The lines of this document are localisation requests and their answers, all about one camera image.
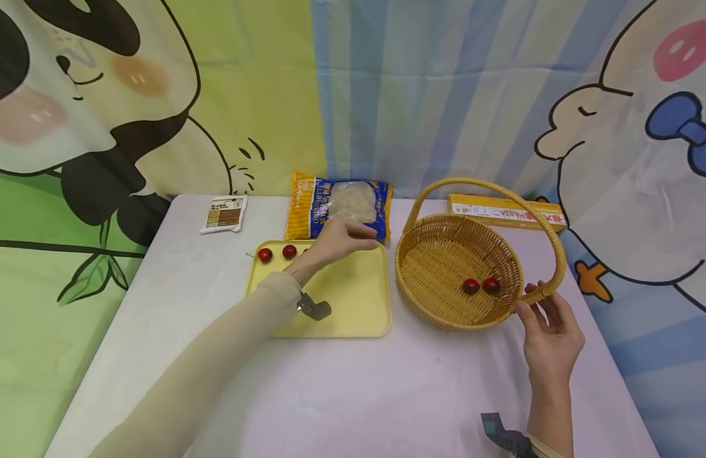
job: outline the cartoon backdrop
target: cartoon backdrop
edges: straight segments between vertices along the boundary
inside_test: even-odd
[[[293,169],[561,202],[658,449],[706,457],[706,0],[0,0],[0,457],[49,444],[173,196]]]

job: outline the yellow tray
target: yellow tray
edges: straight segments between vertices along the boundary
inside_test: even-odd
[[[301,254],[314,240],[268,240],[254,252],[267,247],[274,256],[269,264],[256,257],[251,265],[246,295],[271,272],[291,264],[282,256],[285,245],[297,247]],[[303,288],[316,302],[327,300],[333,313],[315,321],[299,313],[274,337],[380,337],[391,327],[389,279],[386,250],[358,251],[325,267]]]

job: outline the pink cheek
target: pink cheek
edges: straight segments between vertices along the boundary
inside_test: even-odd
[[[0,139],[14,145],[40,140],[68,119],[52,98],[20,87],[0,101]]]
[[[170,78],[165,69],[141,57],[114,57],[111,67],[131,91],[145,97],[163,97],[170,92]]]
[[[706,19],[674,30],[653,54],[653,69],[661,81],[681,79],[706,61]]]

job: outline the yellow snack bag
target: yellow snack bag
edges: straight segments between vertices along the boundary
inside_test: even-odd
[[[388,183],[365,179],[330,180],[295,172],[292,201],[284,238],[314,239],[329,218],[360,221],[374,228],[377,240],[386,241],[393,188]]]

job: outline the basket handle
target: basket handle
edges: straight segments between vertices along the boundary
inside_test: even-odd
[[[546,283],[541,286],[538,286],[538,288],[531,291],[531,293],[524,294],[520,299],[525,301],[525,303],[532,305],[557,290],[557,286],[559,286],[562,280],[564,280],[564,273],[567,266],[566,256],[564,255],[564,247],[562,247],[562,243],[559,241],[559,236],[557,236],[554,228],[551,227],[549,221],[546,220],[544,215],[542,215],[538,209],[522,199],[521,196],[518,196],[518,194],[509,189],[503,188],[498,184],[475,178],[445,178],[430,184],[422,190],[417,199],[414,201],[412,211],[409,213],[409,218],[406,220],[406,225],[403,227],[403,231],[405,233],[409,232],[410,228],[414,226],[414,223],[416,223],[417,219],[419,219],[419,210],[422,208],[422,202],[424,202],[424,199],[427,198],[427,196],[429,196],[429,194],[436,188],[441,188],[447,184],[474,184],[476,186],[491,189],[492,191],[497,191],[516,202],[527,212],[531,213],[531,215],[536,218],[536,221],[539,223],[544,232],[546,232],[546,236],[549,237],[551,247],[554,249],[554,254],[556,257],[556,266],[554,269],[554,275],[551,276],[551,280],[546,281]]]

